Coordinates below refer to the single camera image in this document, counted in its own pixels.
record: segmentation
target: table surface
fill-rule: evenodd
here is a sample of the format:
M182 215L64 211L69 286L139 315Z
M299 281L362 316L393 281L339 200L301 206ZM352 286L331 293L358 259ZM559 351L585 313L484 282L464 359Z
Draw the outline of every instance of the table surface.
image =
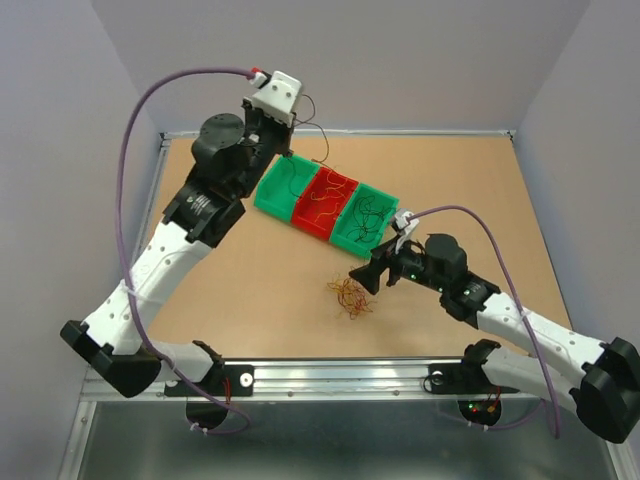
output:
M549 257L518 167L504 137L330 137L327 164L400 199L414 212L459 204L494 233L525 306L569 326ZM153 225L183 185L193 139L173 140ZM321 137L294 137L293 149L322 158ZM351 320L327 282L362 259L285 224L245 201L247 213L177 288L150 328L157 340L203 340L231 357L461 355L492 338L449 317L438 294L401 280L382 287L373 312ZM469 268L507 290L482 228L462 212L421 219L414 239L449 233Z

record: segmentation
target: cable tie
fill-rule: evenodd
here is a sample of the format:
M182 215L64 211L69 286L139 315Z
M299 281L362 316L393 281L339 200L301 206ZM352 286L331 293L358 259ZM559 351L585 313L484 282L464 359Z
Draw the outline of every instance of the cable tie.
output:
M161 304L161 305L164 304L164 302L162 300L155 300L153 298L146 297L146 296L142 295L140 292L136 292L135 290L130 289L124 283L122 283L121 285L122 285L122 289L126 293L128 293L129 295L133 295L138 300L142 300L144 302L149 302L149 303L158 303L158 304Z

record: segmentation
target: metal edge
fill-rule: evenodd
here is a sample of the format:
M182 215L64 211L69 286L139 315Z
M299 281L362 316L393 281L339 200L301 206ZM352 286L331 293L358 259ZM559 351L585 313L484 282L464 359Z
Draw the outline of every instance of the metal edge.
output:
M160 182L162 181L162 175L167 165L167 158L169 155L169 148L171 147L171 141L165 140L162 136L162 143L160 145L160 151L158 152L158 161L156 162L156 169L153 173L153 180L149 189L149 198L147 199L147 205L142 217L142 226L138 232L138 238L136 239L135 255L137 258L145 247L146 239L149 236L149 230L151 229L151 219L153 217L153 209L158 199L158 193L160 191Z
M639 480L638 465L629 442L627 441L620 445L610 442L605 443L618 480Z
M251 397L246 402L304 401L377 401L377 400L443 400L484 398L485 395L434 395L423 389L423 380L432 363L459 362L459 359L352 360L352 361L238 361L227 364L252 363L255 368ZM184 401L184 397L164 396L165 384L156 382L132 399L124 399L95 373L85 382L83 401ZM511 398L528 397L510 394ZM191 401L206 401L190 398Z
M80 467L89 441L96 406L96 402L80 401L78 404L76 418L71 427L71 435L62 458L58 480L76 480L80 475Z
M335 136L432 136L432 137L510 137L515 135L516 130L427 130L427 129L342 129L325 128L327 135ZM172 140L174 138L196 138L197 131L167 132L162 134L162 138ZM318 136L320 131L315 128L298 128L294 135Z

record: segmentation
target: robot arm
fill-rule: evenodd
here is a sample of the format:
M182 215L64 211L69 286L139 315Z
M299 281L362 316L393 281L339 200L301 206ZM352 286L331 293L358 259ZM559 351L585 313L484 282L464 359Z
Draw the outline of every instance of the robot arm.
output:
M164 211L162 222L131 268L142 325L156 314L186 274L224 238L244 214L241 199L258 184L275 155L289 155L302 84L282 72L256 71L258 91L245 98L245 121L225 113L209 118L192 145L195 165ZM84 321L69 321L62 338L125 397L154 381L175 380L167 364L148 352L132 321L121 281ZM193 382L219 376L223 362L202 342L154 342Z
M456 320L534 354L513 299L469 271L466 252L450 235L431 235L424 246L411 241L415 222L411 212L398 211L392 223L397 236L374 248L369 264L349 275L375 295L388 269L388 286L404 278L435 290L441 294L442 307ZM525 313L550 367L559 404L600 437L624 441L640 419L640 357L635 347L621 338L605 343L535 312L525 309ZM464 394L470 385L495 385L549 398L537 359L489 340L470 346L453 371L443 365L431 384L433 393Z

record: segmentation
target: black cable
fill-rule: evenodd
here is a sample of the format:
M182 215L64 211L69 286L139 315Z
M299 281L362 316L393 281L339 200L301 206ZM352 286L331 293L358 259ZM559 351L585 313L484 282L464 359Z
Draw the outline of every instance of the black cable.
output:
M293 163L293 160L291 160L291 157L284 157L284 158L289 160L289 163L291 164L291 178L289 179L289 193L291 193L291 195L293 195L296 198L300 198L301 195L298 195L293 191L293 181L298 176L298 172L296 171L296 164Z
M320 132L322 133L322 137L324 138L324 143L327 146L327 153L325 153L324 158L322 160L314 160L314 162L324 164L324 162L327 161L327 158L329 158L329 139L327 138L327 134L325 133L324 128L322 128L317 123L305 122L304 124L305 125L313 125L314 127L320 129Z
M374 195L367 195L356 200L356 203L353 206L352 215L357 228L354 228L349 233L347 233L347 238L350 238L355 232L357 233L357 238L355 239L356 242L366 242L369 235L375 235L379 232L382 222L384 222L385 217L392 209L381 208L380 210L374 210L372 209L372 204L374 202ZM369 219L371 217L377 217L377 220L375 220L373 225L370 226Z
M311 120L313 120L314 118L316 118L316 102L313 101L313 98L311 98L310 95L307 95L306 93L302 95L305 98L308 98L309 101L311 102L311 108L313 109L313 113L311 114L311 116L309 118L307 118L306 120L298 120L296 123L296 127L299 127L300 125L304 125L305 123L309 123Z
M322 128L320 125L318 125L317 123L313 123L311 120L313 120L314 118L316 118L316 102L313 100L313 98L311 98L311 95L307 95L306 93L302 95L303 97L306 97L309 99L309 101L311 102L311 108L313 109L313 113L311 114L311 116L306 119L306 120L301 120L297 123L295 123L296 127L299 127L300 125L311 125L313 127L316 127L317 129L320 130L320 133L322 133L322 137L324 138L324 143L327 146L327 153L325 154L324 158L322 160L313 160L315 163L324 163L327 161L327 158L329 158L329 139L327 138L327 134L324 131L324 128Z

